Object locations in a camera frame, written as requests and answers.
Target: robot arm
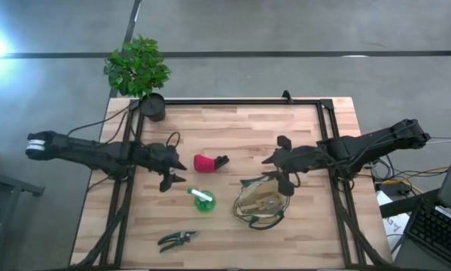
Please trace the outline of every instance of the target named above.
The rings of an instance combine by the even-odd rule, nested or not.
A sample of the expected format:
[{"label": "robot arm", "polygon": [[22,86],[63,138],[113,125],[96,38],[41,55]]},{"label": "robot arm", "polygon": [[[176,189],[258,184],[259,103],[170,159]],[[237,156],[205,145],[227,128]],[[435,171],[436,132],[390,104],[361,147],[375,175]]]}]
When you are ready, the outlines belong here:
[{"label": "robot arm", "polygon": [[54,131],[28,135],[26,155],[33,160],[62,159],[101,169],[116,179],[127,177],[128,168],[143,166],[149,171],[163,175],[160,191],[170,189],[173,182],[185,179],[171,175],[170,168],[187,170],[178,160],[174,146],[160,143],[143,145],[139,142],[99,143],[84,139],[70,138]]},{"label": "robot arm", "polygon": [[395,125],[359,137],[341,136],[317,142],[318,147],[299,146],[292,148],[291,140],[281,135],[273,155],[262,163],[273,163],[274,175],[279,181],[279,192],[294,195],[294,185],[288,175],[308,172],[313,169],[332,169],[337,177],[351,179],[365,163],[399,149],[419,149],[430,139],[417,120],[402,120]]}]

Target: green object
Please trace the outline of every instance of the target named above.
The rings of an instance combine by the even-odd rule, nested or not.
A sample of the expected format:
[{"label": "green object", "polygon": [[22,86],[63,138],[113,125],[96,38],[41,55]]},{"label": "green object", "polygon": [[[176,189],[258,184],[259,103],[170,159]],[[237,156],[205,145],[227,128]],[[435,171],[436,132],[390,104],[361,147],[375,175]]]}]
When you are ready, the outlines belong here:
[{"label": "green object", "polygon": [[197,208],[197,210],[199,212],[211,212],[213,211],[215,204],[216,204],[216,200],[215,200],[215,196],[213,195],[212,192],[204,190],[204,191],[200,191],[202,193],[204,193],[207,196],[210,196],[212,198],[212,201],[207,201],[204,200],[202,198],[200,198],[199,196],[195,196],[195,208]]},{"label": "green object", "polygon": [[163,64],[157,41],[139,35],[123,45],[123,53],[118,49],[111,53],[103,73],[121,95],[141,99],[152,94],[154,88],[162,88],[170,70]]}]

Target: wooden table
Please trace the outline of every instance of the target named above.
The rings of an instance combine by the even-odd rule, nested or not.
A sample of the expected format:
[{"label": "wooden table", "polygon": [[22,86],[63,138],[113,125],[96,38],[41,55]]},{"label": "wooden table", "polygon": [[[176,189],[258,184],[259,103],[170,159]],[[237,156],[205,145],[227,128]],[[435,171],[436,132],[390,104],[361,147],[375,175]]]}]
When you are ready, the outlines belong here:
[{"label": "wooden table", "polygon": [[[351,98],[333,98],[342,136],[359,136]],[[107,116],[126,107],[129,99],[111,99]],[[111,138],[121,117],[105,123],[101,141]],[[253,178],[271,169],[261,161],[276,148],[276,137],[289,137],[294,146],[315,145],[321,139],[314,106],[290,105],[174,105],[167,107],[163,122],[145,121],[142,141],[165,142],[181,133],[178,146],[187,171],[176,173],[187,179],[165,193],[158,190],[161,177],[138,168],[123,250],[123,268],[317,268],[343,267],[331,188],[325,170],[301,175],[285,219],[271,230],[250,230],[232,216],[233,201],[240,192],[240,179]],[[117,136],[123,138],[123,127]],[[197,173],[193,156],[227,155],[230,162],[216,173]],[[105,177],[97,171],[90,184]],[[112,181],[94,187],[84,203],[72,254],[77,263],[95,245],[105,229]],[[187,188],[210,190],[217,198],[215,210],[199,213]],[[391,260],[373,183],[368,177],[355,179],[353,190],[359,225],[371,245]],[[159,253],[157,240],[180,230],[199,230],[191,243]],[[349,233],[354,261],[355,249]],[[111,255],[114,255],[114,243]]]}]

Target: black clamp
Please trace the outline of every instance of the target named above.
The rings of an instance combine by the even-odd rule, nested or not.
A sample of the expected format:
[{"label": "black clamp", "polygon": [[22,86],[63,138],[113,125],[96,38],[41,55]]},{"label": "black clamp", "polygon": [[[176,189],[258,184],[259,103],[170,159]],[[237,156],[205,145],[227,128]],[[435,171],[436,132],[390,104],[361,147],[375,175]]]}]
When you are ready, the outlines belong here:
[{"label": "black clamp", "polygon": [[291,94],[288,92],[288,90],[284,90],[284,92],[282,93],[282,98],[286,98],[289,105],[294,103],[294,100],[292,99]]}]

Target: concrete floor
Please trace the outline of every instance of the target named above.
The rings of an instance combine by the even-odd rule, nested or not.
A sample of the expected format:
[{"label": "concrete floor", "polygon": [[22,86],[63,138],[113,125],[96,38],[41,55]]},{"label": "concrete floor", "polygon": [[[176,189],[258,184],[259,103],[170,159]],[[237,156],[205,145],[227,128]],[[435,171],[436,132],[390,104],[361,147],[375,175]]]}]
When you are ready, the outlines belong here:
[{"label": "concrete floor", "polygon": [[[133,0],[0,0],[8,53],[103,52],[119,47]],[[164,51],[451,50],[451,0],[143,0],[134,34]],[[168,97],[352,96],[363,132],[417,118],[451,136],[451,56],[168,59]],[[84,166],[28,160],[29,132],[68,132],[101,120],[102,59],[0,60],[0,172],[44,185],[22,196],[0,270],[67,265],[90,176]],[[98,139],[100,126],[75,133]],[[447,166],[451,143],[391,155],[398,169]],[[423,190],[442,178],[416,179]]]}]

